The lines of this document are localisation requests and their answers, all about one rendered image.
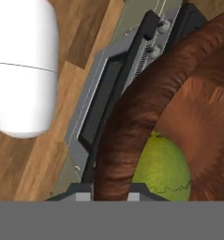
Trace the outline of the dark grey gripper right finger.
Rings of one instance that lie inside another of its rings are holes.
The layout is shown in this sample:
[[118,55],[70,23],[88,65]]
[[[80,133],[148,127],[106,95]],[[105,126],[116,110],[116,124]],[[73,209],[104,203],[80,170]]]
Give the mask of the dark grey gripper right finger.
[[151,193],[145,183],[132,183],[127,196],[129,202],[165,201],[165,198]]

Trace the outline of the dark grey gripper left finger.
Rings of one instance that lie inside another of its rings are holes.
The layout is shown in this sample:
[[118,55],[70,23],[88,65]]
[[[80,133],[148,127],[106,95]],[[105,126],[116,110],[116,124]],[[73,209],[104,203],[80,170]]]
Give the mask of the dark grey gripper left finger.
[[47,199],[47,202],[57,201],[91,202],[93,200],[93,185],[91,183],[72,183],[65,192]]

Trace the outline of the brown bowl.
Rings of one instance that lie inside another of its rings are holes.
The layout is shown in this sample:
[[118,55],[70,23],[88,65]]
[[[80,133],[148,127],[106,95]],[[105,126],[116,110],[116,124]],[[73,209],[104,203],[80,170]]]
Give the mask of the brown bowl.
[[224,201],[224,12],[159,56],[125,91],[97,153],[98,201],[124,201],[152,130],[187,157],[194,201]]

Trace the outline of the green lime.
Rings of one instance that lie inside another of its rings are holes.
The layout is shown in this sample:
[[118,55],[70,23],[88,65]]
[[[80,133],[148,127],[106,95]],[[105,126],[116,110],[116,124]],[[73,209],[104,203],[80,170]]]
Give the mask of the green lime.
[[191,174],[180,148],[152,131],[142,150],[133,183],[143,183],[150,193],[172,202],[186,202],[191,195]]

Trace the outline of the grey oven door dark window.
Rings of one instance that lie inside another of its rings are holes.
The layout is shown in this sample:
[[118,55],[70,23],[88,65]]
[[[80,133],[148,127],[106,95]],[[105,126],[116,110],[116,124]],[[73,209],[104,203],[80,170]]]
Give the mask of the grey oven door dark window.
[[104,123],[129,83],[136,54],[132,43],[117,41],[95,56],[65,136],[69,148],[66,163],[72,165],[81,181],[54,194],[53,201],[92,200],[97,148]]

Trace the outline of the silver stove knob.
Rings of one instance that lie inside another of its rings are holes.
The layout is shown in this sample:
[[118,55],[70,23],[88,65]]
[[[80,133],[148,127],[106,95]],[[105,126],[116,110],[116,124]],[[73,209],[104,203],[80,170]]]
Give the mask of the silver stove knob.
[[159,34],[164,34],[169,31],[171,28],[171,22],[169,20],[163,20],[161,21],[157,26],[157,31]]
[[154,46],[151,51],[148,53],[148,58],[150,60],[155,60],[159,57],[161,49],[158,46]]

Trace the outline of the white rounded cylinder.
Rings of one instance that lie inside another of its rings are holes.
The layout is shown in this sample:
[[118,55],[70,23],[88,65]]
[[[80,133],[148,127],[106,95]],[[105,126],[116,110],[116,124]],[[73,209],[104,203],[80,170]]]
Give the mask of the white rounded cylinder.
[[0,0],[0,131],[35,138],[51,127],[59,33],[48,0]]

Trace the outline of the grey stove with oven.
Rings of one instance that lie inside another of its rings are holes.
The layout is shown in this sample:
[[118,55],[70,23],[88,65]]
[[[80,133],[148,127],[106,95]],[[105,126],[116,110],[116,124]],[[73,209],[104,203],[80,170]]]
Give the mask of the grey stove with oven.
[[[171,22],[171,28],[168,32],[159,34],[156,30],[151,40],[142,41],[135,62],[132,65],[127,86],[129,86],[147,66],[154,62],[154,60],[148,58],[148,53],[154,46],[158,46],[161,49],[160,54],[163,54],[179,40],[187,37],[191,32],[200,29],[206,23],[206,18],[202,13],[186,0],[124,0],[124,2],[125,6],[114,30],[111,43],[108,46],[117,41],[131,43],[145,13],[149,10],[154,11],[160,18],[159,23],[163,20],[169,20]],[[71,183],[79,183],[81,181],[80,177],[72,170],[72,165],[66,163],[58,182],[55,184],[55,191],[51,197],[68,188]]]

